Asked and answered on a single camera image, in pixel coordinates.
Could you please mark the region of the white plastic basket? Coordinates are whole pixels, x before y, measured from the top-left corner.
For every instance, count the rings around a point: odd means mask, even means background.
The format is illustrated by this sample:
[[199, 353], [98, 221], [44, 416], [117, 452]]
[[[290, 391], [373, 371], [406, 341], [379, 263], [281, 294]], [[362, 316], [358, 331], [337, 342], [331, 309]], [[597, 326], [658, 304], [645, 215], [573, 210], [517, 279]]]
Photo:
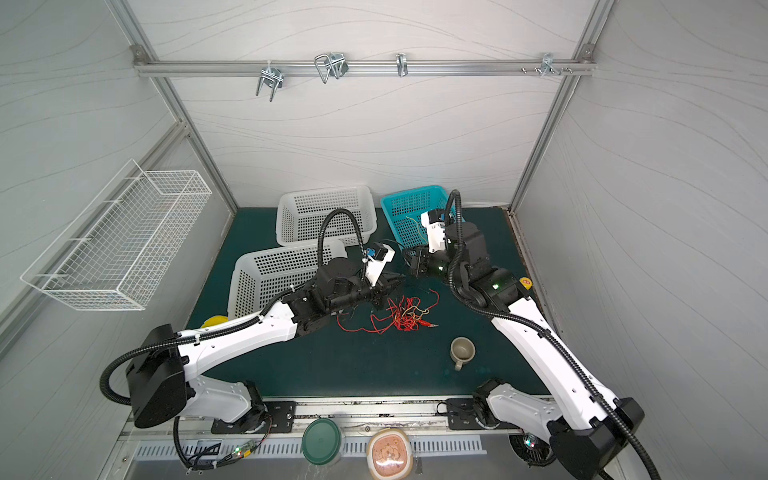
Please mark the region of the white plastic basket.
[[364, 242], [377, 229], [373, 196], [366, 186], [333, 187], [284, 194], [278, 203], [276, 240], [292, 246], [318, 238], [323, 220], [333, 210], [344, 208], [356, 219]]
[[312, 241], [240, 256], [231, 277], [228, 318], [258, 312], [282, 290], [312, 279], [317, 268], [317, 242]]

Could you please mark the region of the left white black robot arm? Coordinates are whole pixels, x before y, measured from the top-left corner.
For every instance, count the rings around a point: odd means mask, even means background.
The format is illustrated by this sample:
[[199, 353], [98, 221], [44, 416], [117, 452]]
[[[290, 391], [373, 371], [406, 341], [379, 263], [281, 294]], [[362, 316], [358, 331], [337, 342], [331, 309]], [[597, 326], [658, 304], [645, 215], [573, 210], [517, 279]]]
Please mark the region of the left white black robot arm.
[[99, 379], [102, 395], [130, 407], [138, 428], [176, 417], [208, 417], [237, 428], [256, 427], [266, 408], [250, 381], [226, 382], [206, 372], [257, 349], [306, 336], [345, 309], [380, 307], [405, 281], [383, 260], [356, 267], [333, 258], [299, 286], [290, 286], [260, 311], [212, 327], [176, 332], [160, 325], [144, 343], [110, 362]]

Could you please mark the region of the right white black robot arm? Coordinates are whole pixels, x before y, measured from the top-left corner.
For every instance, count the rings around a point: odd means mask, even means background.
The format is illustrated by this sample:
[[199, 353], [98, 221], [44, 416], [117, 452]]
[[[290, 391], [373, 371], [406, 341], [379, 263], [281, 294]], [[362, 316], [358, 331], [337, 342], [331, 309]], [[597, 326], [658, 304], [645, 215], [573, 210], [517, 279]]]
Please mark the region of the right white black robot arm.
[[631, 447], [652, 479], [661, 474], [636, 436], [645, 417], [631, 397], [597, 380], [549, 326], [532, 298], [532, 282], [492, 264], [484, 235], [470, 222], [421, 219], [426, 242], [405, 250], [415, 276], [438, 276], [470, 311], [487, 317], [546, 387], [524, 393], [492, 379], [474, 395], [475, 416], [487, 428], [516, 426], [516, 452], [529, 465], [558, 461], [576, 479], [606, 479], [606, 466]]

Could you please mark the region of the beige ceramic mug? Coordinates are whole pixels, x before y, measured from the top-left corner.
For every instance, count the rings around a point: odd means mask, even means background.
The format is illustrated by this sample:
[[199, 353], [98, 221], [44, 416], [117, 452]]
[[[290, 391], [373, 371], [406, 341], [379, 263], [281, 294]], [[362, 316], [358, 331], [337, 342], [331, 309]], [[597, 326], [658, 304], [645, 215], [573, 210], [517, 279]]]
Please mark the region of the beige ceramic mug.
[[456, 337], [450, 344], [450, 356], [454, 363], [454, 370], [460, 371], [476, 355], [476, 346], [467, 337]]

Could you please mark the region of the green round lid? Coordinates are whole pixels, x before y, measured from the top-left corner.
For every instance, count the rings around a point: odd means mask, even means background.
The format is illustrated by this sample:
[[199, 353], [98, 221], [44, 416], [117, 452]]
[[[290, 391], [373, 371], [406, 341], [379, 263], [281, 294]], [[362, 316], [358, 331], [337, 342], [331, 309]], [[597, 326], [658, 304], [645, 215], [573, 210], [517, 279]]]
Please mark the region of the green round lid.
[[339, 426], [329, 418], [319, 418], [304, 430], [301, 451], [312, 465], [328, 466], [340, 459], [344, 436]]

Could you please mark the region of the pink lidded food container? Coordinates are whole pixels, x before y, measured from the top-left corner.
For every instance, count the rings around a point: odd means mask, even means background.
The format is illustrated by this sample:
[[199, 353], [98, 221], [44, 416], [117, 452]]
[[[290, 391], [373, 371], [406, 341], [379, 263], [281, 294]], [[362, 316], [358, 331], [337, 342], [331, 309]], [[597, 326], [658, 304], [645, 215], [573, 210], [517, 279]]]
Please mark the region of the pink lidded food container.
[[398, 428], [379, 431], [368, 442], [366, 462], [373, 479], [407, 478], [414, 466], [414, 453], [408, 436]]

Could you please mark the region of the small metal hook clamp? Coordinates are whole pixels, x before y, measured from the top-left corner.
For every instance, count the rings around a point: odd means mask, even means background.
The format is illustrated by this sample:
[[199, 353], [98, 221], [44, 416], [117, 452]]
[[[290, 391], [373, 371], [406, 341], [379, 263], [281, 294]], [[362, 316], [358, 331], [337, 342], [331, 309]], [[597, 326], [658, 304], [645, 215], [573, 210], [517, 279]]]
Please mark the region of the small metal hook clamp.
[[404, 78], [408, 75], [408, 60], [404, 53], [397, 53], [395, 57], [397, 75]]

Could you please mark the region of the middle metal u-bolt clamp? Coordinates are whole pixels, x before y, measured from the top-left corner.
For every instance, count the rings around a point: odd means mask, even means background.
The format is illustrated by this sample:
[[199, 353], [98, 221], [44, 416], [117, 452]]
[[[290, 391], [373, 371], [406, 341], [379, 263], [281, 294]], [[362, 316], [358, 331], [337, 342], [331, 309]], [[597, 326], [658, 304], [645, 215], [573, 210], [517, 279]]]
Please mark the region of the middle metal u-bolt clamp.
[[349, 71], [345, 55], [339, 52], [319, 54], [313, 63], [323, 84], [327, 84], [330, 78], [338, 80]]

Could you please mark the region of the metal u-bolt clamp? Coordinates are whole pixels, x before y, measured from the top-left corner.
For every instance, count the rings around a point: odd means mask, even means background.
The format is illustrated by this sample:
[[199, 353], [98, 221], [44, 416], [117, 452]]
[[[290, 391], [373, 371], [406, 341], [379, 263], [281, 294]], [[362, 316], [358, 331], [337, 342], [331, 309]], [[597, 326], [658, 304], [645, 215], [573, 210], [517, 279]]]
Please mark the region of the metal u-bolt clamp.
[[268, 64], [260, 71], [260, 76], [256, 86], [255, 95], [259, 96], [262, 92], [269, 92], [269, 101], [273, 102], [277, 91], [283, 86], [284, 75], [281, 70]]
[[327, 84], [330, 78], [338, 80], [349, 71], [345, 55], [339, 52], [319, 54], [313, 63], [323, 84]]

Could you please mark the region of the left metal u-bolt clamp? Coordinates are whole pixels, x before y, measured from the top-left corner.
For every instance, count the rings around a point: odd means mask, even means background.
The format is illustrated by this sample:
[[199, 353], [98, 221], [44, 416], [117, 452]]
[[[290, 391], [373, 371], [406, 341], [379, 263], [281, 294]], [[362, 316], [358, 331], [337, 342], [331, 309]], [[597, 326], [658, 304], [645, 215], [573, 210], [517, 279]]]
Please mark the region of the left metal u-bolt clamp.
[[273, 102], [277, 91], [283, 86], [284, 75], [281, 70], [268, 64], [260, 71], [260, 76], [256, 86], [255, 95], [259, 96], [262, 92], [269, 92], [269, 101]]

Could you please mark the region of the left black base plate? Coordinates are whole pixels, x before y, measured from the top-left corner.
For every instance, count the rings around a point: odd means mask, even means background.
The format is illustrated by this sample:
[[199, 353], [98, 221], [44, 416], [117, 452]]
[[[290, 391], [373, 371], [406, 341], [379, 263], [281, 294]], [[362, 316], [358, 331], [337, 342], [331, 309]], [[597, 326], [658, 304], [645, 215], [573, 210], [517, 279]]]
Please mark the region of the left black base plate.
[[291, 433], [296, 414], [295, 401], [266, 401], [264, 408], [257, 412], [248, 412], [234, 423], [216, 419], [211, 426], [211, 433], [216, 435], [245, 435], [271, 433]]

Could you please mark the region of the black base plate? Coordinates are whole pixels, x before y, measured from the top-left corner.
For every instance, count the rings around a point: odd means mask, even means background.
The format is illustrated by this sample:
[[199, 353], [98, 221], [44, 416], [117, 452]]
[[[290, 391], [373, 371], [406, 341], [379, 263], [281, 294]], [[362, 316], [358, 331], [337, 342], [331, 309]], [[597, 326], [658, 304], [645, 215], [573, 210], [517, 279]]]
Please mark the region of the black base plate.
[[295, 401], [266, 401], [264, 408], [257, 412], [248, 412], [234, 423], [216, 419], [211, 426], [211, 433], [216, 435], [245, 435], [271, 433], [291, 433], [296, 414]]
[[477, 416], [480, 411], [480, 402], [470, 397], [448, 398], [439, 410], [445, 414], [448, 429], [451, 431], [483, 430], [484, 425]]

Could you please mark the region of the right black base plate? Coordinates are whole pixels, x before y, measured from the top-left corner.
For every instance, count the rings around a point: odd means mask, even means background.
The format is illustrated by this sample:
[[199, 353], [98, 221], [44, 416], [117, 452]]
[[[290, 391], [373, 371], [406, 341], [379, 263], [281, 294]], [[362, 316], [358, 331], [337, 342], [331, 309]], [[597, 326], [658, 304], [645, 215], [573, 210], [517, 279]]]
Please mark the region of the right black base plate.
[[445, 414], [448, 429], [451, 431], [483, 430], [484, 425], [477, 416], [480, 411], [480, 402], [470, 397], [448, 398], [439, 410]]

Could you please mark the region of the right metal bracket clamp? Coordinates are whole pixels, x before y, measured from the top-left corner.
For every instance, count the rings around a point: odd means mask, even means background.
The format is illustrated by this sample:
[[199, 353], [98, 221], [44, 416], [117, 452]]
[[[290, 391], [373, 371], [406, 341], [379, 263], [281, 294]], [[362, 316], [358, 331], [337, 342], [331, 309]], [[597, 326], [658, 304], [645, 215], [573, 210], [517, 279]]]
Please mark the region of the right metal bracket clamp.
[[568, 66], [557, 66], [551, 53], [544, 54], [538, 66], [521, 67], [520, 71], [524, 75], [536, 75], [538, 77], [566, 76], [572, 73], [572, 69]]

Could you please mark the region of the aluminium cross rail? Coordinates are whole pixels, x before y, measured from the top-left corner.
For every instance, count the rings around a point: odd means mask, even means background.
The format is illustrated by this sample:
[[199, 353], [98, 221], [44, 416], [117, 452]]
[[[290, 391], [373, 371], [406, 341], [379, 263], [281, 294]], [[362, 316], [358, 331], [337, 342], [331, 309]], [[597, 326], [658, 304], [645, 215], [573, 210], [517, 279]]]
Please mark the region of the aluminium cross rail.
[[[415, 60], [407, 57], [406, 77], [512, 77], [532, 76], [521, 73], [521, 67], [536, 67], [541, 59], [533, 60]], [[347, 60], [346, 78], [376, 78], [397, 75], [395, 57], [384, 60]], [[312, 60], [274, 61], [155, 61], [137, 63], [134, 70], [145, 78], [256, 78], [271, 64], [282, 71], [284, 78], [318, 78]], [[586, 61], [555, 59], [557, 66], [568, 66], [572, 73], [566, 76], [591, 75], [597, 64]]]

